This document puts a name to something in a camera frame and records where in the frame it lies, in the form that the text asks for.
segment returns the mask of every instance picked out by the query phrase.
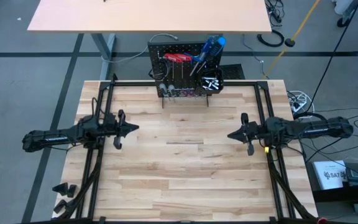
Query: power strip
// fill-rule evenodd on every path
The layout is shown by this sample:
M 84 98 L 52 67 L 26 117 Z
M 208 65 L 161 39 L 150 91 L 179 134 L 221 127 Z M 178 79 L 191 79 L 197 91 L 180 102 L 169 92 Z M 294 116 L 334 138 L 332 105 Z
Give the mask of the power strip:
M 302 107 L 304 107 L 305 105 L 306 105 L 306 102 L 302 102 L 302 103 L 294 102 L 291 106 L 291 110 L 293 113 L 296 113 L 300 109 L 302 109 Z

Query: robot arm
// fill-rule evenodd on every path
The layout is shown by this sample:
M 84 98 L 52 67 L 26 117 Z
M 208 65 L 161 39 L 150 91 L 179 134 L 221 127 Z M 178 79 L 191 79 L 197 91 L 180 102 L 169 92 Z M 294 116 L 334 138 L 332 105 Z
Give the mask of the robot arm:
M 248 143 L 248 155 L 254 154 L 252 140 L 264 140 L 266 146 L 282 146 L 294 139 L 318 138 L 331 136 L 334 138 L 349 138 L 353 133 L 353 126 L 342 117 L 328 120 L 301 123 L 287 121 L 282 118 L 268 118 L 262 125 L 255 121 L 249 122 L 248 114 L 241 114 L 241 128 L 227 136 L 242 143 Z
M 106 122 L 99 124 L 96 116 L 89 115 L 81 118 L 78 124 L 68 129 L 31 131 L 22 140 L 23 149 L 26 152 L 35 152 L 45 147 L 76 143 L 82 143 L 84 147 L 89 148 L 95 147 L 97 138 L 101 136 L 116 136 L 114 146 L 121 149 L 121 137 L 126 137 L 128 133 L 135 131 L 139 126 L 127 123 L 123 110 L 119 110 L 118 118 L 119 120 L 116 121 L 116 116 L 108 113 L 105 116 Z

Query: wooden workbench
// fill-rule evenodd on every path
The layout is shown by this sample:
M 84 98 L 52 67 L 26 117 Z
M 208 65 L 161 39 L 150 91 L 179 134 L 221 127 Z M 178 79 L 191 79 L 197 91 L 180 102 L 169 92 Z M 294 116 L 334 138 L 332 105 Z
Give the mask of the wooden workbench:
M 91 114 L 91 99 L 98 96 L 99 84 L 85 82 L 76 121 Z M 284 82 L 268 84 L 275 116 L 292 119 Z M 202 97 L 165 99 L 162 109 L 155 86 L 115 86 L 111 111 L 116 114 L 119 109 L 140 128 L 122 139 L 120 151 L 112 145 L 113 138 L 107 138 L 95 218 L 266 221 L 275 216 L 264 150 L 255 142 L 255 154 L 248 156 L 246 145 L 227 138 L 240 128 L 243 112 L 259 123 L 254 87 L 226 86 L 209 97 L 209 107 Z M 290 146 L 300 149 L 296 141 Z M 317 216 L 302 156 L 289 149 L 283 154 L 292 191 Z M 81 146 L 68 152 L 62 182 L 81 185 L 85 158 Z M 58 195 L 56 203 L 63 198 L 71 200 Z
M 41 0 L 28 30 L 271 32 L 264 0 Z

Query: concrete floor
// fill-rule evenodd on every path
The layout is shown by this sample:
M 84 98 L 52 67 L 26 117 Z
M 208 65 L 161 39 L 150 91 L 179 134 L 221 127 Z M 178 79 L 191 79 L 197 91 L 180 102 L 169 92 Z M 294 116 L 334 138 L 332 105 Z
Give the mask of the concrete floor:
M 53 120 L 59 128 L 71 126 L 84 80 L 97 80 L 101 69 L 99 57 L 78 57 L 72 71 L 67 95 L 61 93 L 65 77 L 70 74 L 70 61 L 78 34 L 37 34 L 27 32 L 27 26 L 39 1 L 0 1 L 0 223 L 20 223 L 42 152 L 25 153 L 21 139 L 33 129 L 49 129 Z M 285 0 L 283 27 L 277 29 L 285 37 L 291 37 L 301 24 L 313 0 Z M 332 52 L 343 28 L 336 27 L 340 18 L 333 11 L 329 0 L 321 1 L 299 34 L 291 52 Z M 154 34 L 117 34 L 115 52 L 140 52 Z M 180 40 L 205 40 L 207 34 L 178 34 Z M 225 34 L 227 45 L 224 52 L 248 52 L 242 45 L 240 34 Z M 283 47 L 270 48 L 259 43 L 255 35 L 246 35 L 246 43 L 256 54 L 278 52 Z M 171 41 L 159 37 L 156 41 Z M 348 28 L 340 52 L 358 51 L 358 11 Z M 48 52 L 64 53 L 51 57 Z M 97 52 L 89 34 L 81 42 L 80 52 Z M 260 56 L 265 70 L 275 57 Z M 302 90 L 312 95 L 321 78 L 329 57 L 283 57 L 277 63 L 271 79 L 284 79 L 288 90 Z M 260 64 L 253 57 L 224 56 L 221 64 L 241 63 L 246 79 L 262 78 Z M 151 64 L 148 57 L 114 64 L 112 73 L 121 80 L 149 79 Z M 61 111 L 58 100 L 64 101 Z M 319 89 L 315 105 L 317 110 L 358 107 L 358 57 L 334 57 L 326 78 Z M 341 115 L 350 117 L 358 111 L 324 113 L 327 117 Z M 326 144 L 317 139 L 318 147 Z M 339 142 L 336 147 L 344 149 L 358 145 L 358 138 Z M 346 154 L 335 154 L 332 159 L 347 155 L 358 158 L 358 149 Z M 59 184 L 65 153 L 52 151 L 47 164 L 32 221 L 48 220 L 51 216 L 56 194 L 51 191 Z M 326 158 L 317 155 L 312 161 Z M 358 222 L 352 208 L 342 203 L 319 203 L 320 216 L 347 222 Z

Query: metal table leg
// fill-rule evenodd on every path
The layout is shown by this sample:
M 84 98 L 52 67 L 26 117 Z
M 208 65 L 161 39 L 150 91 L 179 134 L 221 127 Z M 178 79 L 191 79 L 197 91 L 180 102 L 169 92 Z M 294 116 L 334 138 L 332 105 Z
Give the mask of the metal table leg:
M 111 60 L 111 52 L 112 52 L 112 48 L 114 47 L 114 41 L 116 39 L 116 35 L 115 34 L 110 34 L 109 36 L 109 40 L 106 43 L 106 41 L 104 41 L 104 37 L 102 34 L 91 34 L 93 41 L 95 42 L 96 46 L 98 47 L 102 58 L 105 60 Z M 111 63 L 102 62 L 102 69 L 100 72 L 100 80 L 106 80 L 109 72 L 111 69 Z

